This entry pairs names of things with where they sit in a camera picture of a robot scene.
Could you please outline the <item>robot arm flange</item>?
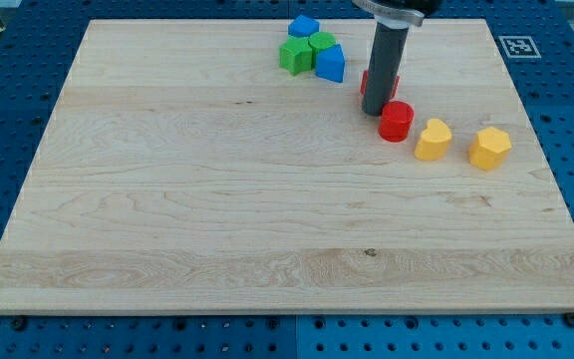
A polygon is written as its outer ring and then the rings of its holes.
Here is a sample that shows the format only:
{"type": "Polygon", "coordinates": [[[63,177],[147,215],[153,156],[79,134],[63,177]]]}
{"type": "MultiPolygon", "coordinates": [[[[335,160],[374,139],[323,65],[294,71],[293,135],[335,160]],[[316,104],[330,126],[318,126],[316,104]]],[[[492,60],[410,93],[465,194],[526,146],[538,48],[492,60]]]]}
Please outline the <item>robot arm flange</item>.
{"type": "Polygon", "coordinates": [[[439,9],[442,0],[352,0],[352,4],[383,25],[405,23],[420,27],[425,18],[439,9]]]}

